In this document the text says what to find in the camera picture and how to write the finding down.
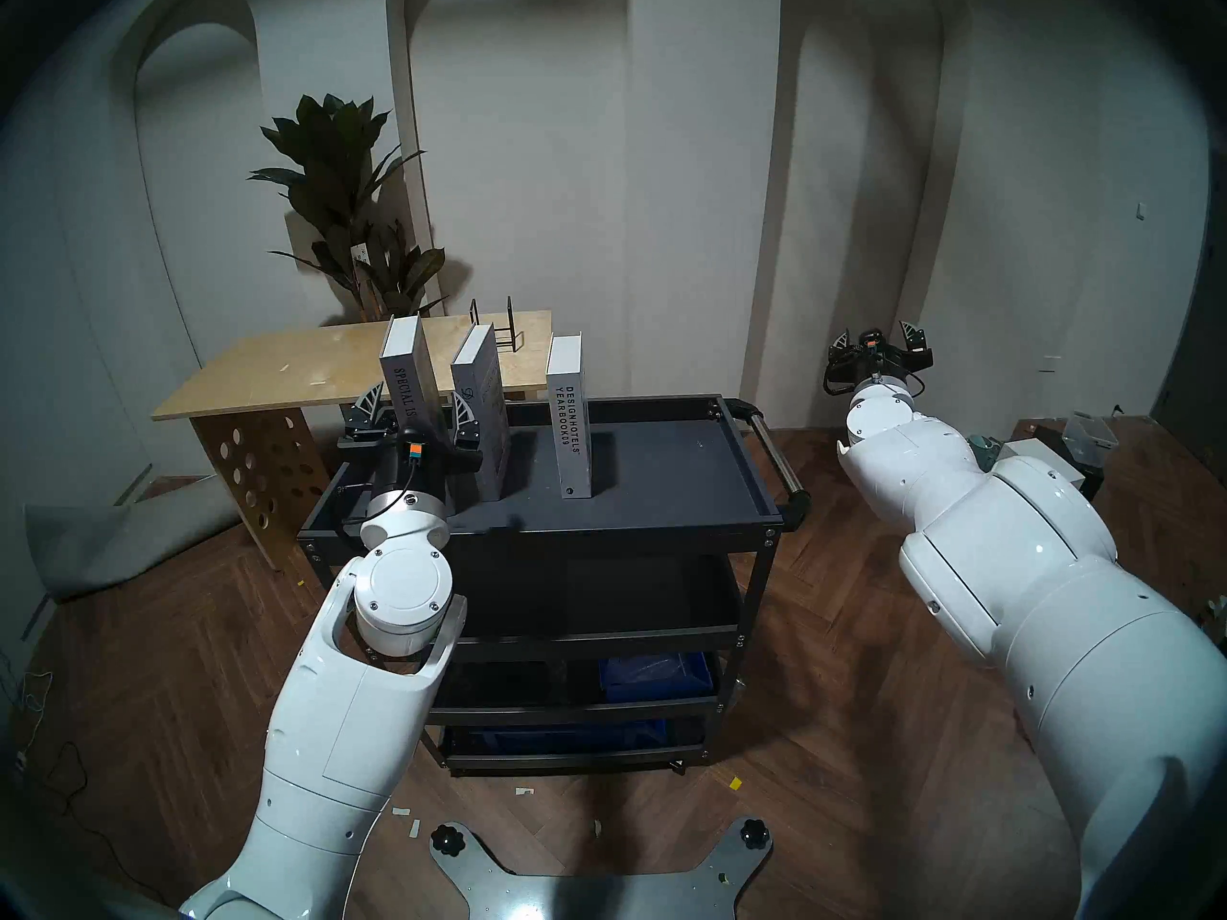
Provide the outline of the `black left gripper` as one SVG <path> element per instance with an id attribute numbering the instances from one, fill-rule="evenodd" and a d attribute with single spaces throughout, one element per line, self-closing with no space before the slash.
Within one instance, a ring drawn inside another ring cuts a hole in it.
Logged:
<path id="1" fill-rule="evenodd" d="M 373 385 L 350 407 L 348 429 L 339 435 L 345 460 L 364 471 L 344 489 L 382 496 L 416 491 L 428 496 L 445 492 L 445 478 L 476 472 L 482 465 L 481 431 L 472 406 L 453 391 L 453 434 L 385 427 L 384 385 Z"/>

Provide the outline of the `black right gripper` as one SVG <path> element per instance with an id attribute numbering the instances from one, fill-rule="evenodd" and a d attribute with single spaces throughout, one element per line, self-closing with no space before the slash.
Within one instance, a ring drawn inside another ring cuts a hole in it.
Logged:
<path id="1" fill-rule="evenodd" d="M 917 324 L 899 320 L 904 348 L 886 342 L 882 337 L 853 343 L 850 332 L 843 332 L 829 343 L 825 366 L 825 393 L 838 396 L 852 393 L 863 381 L 891 377 L 903 381 L 908 390 L 912 375 L 933 367 L 934 353 L 926 346 L 925 332 Z"/>

